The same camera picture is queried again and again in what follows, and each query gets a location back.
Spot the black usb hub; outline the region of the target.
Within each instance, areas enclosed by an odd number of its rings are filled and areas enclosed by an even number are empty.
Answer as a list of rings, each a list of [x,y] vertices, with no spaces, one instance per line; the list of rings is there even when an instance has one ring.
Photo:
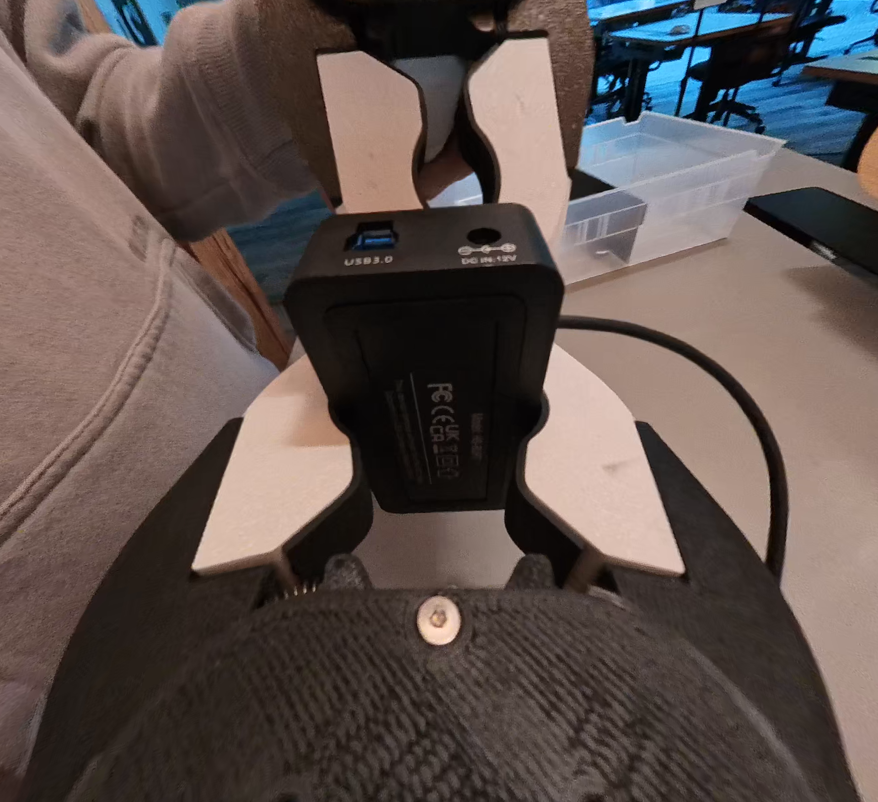
[[[534,216],[502,203],[331,216],[284,307],[385,511],[498,511],[563,297]]]

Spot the wooden top table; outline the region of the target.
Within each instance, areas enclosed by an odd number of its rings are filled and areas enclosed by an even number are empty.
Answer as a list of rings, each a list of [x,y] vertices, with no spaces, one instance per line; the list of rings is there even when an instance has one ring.
[[[601,58],[609,34],[623,28],[664,21],[676,12],[686,11],[693,0],[626,0],[590,8],[589,21],[594,34],[596,58]]]
[[[712,47],[730,39],[755,33],[788,29],[790,14],[719,13],[702,9],[677,19],[653,21],[609,33],[609,44],[628,61],[628,83],[622,102],[622,118],[630,123],[643,110],[648,75],[654,65],[679,61],[687,51]]]
[[[806,64],[802,75],[830,85],[827,107],[861,116],[841,163],[845,170],[857,171],[877,129],[877,50],[820,59]]]

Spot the small clear plastic bin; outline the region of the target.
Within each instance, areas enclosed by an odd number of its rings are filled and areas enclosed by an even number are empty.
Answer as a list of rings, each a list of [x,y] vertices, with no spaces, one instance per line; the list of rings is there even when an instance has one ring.
[[[564,219],[543,229],[565,285],[627,267],[647,207],[646,201],[630,191],[575,171]]]

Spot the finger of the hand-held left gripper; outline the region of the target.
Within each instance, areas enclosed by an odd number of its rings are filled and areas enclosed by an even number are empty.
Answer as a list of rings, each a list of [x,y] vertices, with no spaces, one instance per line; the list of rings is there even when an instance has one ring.
[[[343,214],[423,210],[426,109],[417,82],[357,51],[317,57]]]
[[[545,242],[560,236],[571,181],[546,37],[494,46],[466,75],[462,150],[484,203],[511,203],[535,218]]]

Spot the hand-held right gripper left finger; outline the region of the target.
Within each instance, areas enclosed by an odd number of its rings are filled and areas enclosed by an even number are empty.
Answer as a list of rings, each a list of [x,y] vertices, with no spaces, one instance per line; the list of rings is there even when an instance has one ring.
[[[192,562],[201,578],[268,568],[292,590],[369,533],[374,500],[362,457],[335,423],[303,355],[251,403]]]

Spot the large clear plastic bin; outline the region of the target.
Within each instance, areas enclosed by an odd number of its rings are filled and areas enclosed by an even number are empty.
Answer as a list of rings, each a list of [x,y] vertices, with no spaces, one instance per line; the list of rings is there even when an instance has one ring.
[[[631,263],[730,237],[785,140],[657,113],[583,129],[578,170],[647,203]]]

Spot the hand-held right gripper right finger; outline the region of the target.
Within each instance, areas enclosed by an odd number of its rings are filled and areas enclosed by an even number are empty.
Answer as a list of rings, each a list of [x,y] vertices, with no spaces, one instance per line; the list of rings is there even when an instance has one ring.
[[[682,580],[680,548],[625,403],[559,344],[542,401],[504,511],[514,544],[545,557],[560,588],[585,590],[617,568]]]

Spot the person's left hand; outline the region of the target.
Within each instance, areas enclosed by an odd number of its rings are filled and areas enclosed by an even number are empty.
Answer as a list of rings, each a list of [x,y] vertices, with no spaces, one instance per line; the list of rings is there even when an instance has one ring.
[[[467,162],[456,138],[450,138],[433,160],[427,161],[418,171],[416,187],[424,204],[440,193],[474,173]]]

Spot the black flat device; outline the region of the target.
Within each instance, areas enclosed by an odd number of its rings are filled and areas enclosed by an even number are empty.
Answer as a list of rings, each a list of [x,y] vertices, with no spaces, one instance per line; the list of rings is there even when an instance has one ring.
[[[877,211],[818,187],[753,196],[744,212],[828,262],[877,284]]]

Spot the person's grey hoodie torso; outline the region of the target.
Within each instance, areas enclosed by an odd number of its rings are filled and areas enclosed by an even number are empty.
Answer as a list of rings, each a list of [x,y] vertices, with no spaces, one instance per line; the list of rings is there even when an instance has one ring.
[[[194,241],[122,192],[108,220],[91,193],[35,217],[2,197],[3,760],[134,529],[277,374]]]

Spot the person's left forearm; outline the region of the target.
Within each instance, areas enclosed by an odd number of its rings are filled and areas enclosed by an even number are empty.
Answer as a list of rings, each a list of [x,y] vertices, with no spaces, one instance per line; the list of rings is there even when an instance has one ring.
[[[89,32],[76,0],[2,0],[2,197],[35,217],[94,194],[137,199],[196,241],[309,193],[310,135],[289,88],[300,54],[269,0],[219,0],[174,17],[162,46]]]

